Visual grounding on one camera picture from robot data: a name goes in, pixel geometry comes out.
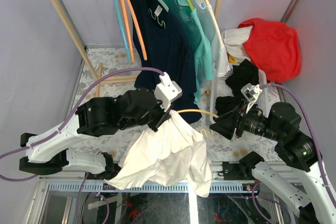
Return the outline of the pale yellow wavy hanger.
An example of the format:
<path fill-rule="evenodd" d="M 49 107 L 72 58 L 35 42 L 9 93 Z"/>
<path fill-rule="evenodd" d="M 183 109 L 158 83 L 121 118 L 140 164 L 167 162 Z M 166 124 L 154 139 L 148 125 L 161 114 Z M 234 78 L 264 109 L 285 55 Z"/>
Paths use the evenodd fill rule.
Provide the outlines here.
<path fill-rule="evenodd" d="M 212 116 L 213 118 L 218 118 L 218 115 L 210 112 L 210 111 L 204 111 L 204 110 L 200 110 L 200 109 L 184 109 L 184 110 L 178 110 L 177 113 L 182 114 L 182 113 L 203 113 L 203 114 L 207 114 L 209 116 Z M 203 134 L 205 137 L 210 137 L 214 135 L 214 131 L 211 130 L 210 134 L 207 134 L 207 131 L 205 129 L 201 129 L 200 131 L 201 134 Z"/>

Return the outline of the white t shirt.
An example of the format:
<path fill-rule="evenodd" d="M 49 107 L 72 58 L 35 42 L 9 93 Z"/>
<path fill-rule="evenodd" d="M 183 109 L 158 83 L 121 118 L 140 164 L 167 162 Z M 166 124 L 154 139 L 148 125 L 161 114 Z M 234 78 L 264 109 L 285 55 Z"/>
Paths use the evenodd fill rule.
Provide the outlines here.
<path fill-rule="evenodd" d="M 147 127 L 132 138 L 118 163 L 120 171 L 107 184 L 122 190 L 140 188 L 147 181 L 168 187 L 186 180 L 198 196 L 207 197 L 210 163 L 204 135 L 171 111 L 156 132 Z"/>

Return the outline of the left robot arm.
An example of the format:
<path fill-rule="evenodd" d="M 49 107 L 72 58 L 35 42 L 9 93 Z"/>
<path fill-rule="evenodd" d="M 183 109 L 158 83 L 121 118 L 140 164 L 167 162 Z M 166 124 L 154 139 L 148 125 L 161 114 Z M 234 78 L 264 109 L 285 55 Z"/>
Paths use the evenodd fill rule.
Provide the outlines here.
<path fill-rule="evenodd" d="M 116 98 L 92 98 L 79 106 L 64 128 L 56 126 L 39 135 L 24 133 L 21 145 L 28 149 L 19 160 L 19 170 L 34 175 L 83 171 L 90 179 L 116 176 L 112 155 L 80 153 L 72 147 L 86 140 L 114 135 L 119 130 L 147 125 L 154 132 L 170 118 L 171 103 L 140 88 Z"/>

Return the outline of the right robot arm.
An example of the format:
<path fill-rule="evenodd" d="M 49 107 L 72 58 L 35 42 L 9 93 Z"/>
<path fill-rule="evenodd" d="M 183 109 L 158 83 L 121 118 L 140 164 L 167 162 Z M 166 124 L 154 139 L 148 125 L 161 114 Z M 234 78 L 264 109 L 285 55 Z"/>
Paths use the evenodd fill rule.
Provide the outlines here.
<path fill-rule="evenodd" d="M 285 102 L 273 104 L 268 116 L 246 104 L 215 119 L 210 129 L 230 140 L 245 132 L 275 141 L 275 152 L 298 177 L 304 191 L 274 171 L 256 152 L 239 161 L 240 175 L 271 189 L 298 217 L 299 223 L 335 223 L 335 190 L 323 171 L 324 163 L 313 139 L 300 131 L 301 116 Z"/>

